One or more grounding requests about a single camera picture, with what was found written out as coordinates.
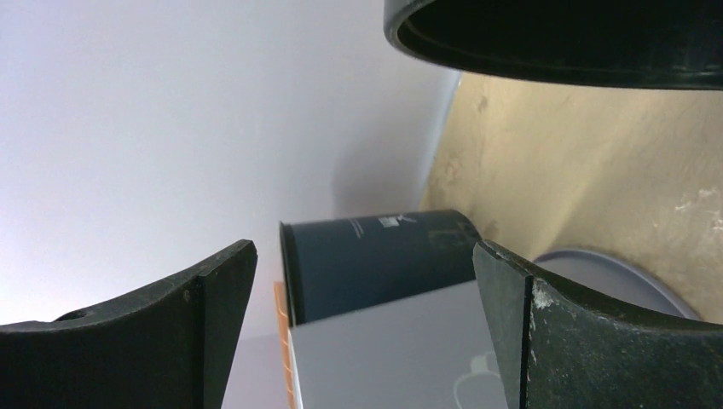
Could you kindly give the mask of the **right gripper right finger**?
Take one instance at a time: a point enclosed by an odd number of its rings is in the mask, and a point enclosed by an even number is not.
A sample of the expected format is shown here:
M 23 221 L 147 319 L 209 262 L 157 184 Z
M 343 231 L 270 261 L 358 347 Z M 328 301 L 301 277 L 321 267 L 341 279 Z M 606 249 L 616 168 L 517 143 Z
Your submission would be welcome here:
M 607 275 L 556 274 L 489 240 L 473 263 L 509 407 L 721 407 L 721 325 L 654 309 L 654 285 L 609 295 Z

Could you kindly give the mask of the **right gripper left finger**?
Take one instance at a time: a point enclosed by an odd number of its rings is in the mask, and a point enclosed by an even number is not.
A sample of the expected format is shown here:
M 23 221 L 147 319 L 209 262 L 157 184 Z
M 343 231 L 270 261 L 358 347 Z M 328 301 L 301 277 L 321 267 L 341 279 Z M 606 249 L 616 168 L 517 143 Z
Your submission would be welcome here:
M 242 239 L 57 320 L 3 325 L 2 407 L 220 407 L 256 266 Z

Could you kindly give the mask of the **grey plastic bucket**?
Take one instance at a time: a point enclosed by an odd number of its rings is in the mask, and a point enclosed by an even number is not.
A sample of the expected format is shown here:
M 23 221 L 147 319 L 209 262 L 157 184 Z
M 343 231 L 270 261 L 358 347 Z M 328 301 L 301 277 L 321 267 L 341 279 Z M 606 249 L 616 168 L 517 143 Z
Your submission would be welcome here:
M 503 408 L 473 280 L 290 331 L 299 408 Z

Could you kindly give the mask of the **dark navy cylindrical bin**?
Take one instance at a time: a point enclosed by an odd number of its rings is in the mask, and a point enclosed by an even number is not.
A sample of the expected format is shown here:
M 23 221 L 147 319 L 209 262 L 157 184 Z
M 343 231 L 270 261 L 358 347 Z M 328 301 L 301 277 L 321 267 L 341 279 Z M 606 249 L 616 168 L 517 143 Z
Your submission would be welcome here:
M 473 280 L 481 239 L 457 210 L 281 223 L 279 233 L 292 326 Z

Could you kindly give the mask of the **black ribbed bin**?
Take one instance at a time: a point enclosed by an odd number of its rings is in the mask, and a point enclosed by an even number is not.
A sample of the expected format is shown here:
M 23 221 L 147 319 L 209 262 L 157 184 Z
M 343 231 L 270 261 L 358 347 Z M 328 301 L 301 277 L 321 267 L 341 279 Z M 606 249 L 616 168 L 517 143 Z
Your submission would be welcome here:
M 388 1 L 383 27 L 404 54 L 464 72 L 609 88 L 722 87 L 719 1 Z

